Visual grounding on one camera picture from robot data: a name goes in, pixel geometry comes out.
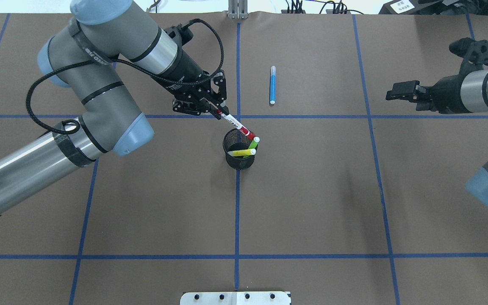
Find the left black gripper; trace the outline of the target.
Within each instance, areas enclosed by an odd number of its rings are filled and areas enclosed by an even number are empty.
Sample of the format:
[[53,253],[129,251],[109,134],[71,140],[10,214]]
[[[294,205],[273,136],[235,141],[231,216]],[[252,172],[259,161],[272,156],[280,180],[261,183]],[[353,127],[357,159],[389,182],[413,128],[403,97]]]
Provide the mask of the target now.
[[199,116],[202,113],[221,117],[218,111],[227,114],[227,87],[225,72],[219,71],[211,80],[191,86],[183,93],[174,94],[174,112]]

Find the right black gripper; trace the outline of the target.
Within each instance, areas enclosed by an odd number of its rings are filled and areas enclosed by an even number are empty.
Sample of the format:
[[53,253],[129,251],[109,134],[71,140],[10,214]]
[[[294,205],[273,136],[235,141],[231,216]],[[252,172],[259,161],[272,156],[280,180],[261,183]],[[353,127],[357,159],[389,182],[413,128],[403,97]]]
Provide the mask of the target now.
[[416,102],[416,111],[450,111],[449,97],[450,85],[421,86],[420,81],[394,83],[391,92],[386,93],[386,100]]

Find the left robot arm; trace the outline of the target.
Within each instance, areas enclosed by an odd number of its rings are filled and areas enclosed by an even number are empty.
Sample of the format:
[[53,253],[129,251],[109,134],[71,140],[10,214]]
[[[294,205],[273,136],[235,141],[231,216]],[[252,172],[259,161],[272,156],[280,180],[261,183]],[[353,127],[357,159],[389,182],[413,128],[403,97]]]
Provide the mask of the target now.
[[[25,108],[44,133],[0,159],[0,216],[79,168],[114,151],[130,154],[148,143],[154,131],[116,72],[118,62],[154,79],[174,96],[173,110],[221,119],[229,114],[224,46],[213,73],[202,69],[183,50],[192,40],[192,19],[161,28],[133,0],[72,0],[72,18],[41,48],[37,64],[42,77],[29,87]],[[50,126],[33,112],[35,89],[50,80],[73,89],[85,112]]]

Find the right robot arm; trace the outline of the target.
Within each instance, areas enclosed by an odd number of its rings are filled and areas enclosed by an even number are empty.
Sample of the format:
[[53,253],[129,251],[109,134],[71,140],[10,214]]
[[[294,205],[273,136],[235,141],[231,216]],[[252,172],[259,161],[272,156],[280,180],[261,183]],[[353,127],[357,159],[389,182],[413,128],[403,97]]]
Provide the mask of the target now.
[[[488,113],[488,69],[444,77],[433,86],[422,86],[417,80],[395,83],[385,98],[414,103],[417,111]],[[488,162],[466,182],[465,188],[488,207]]]

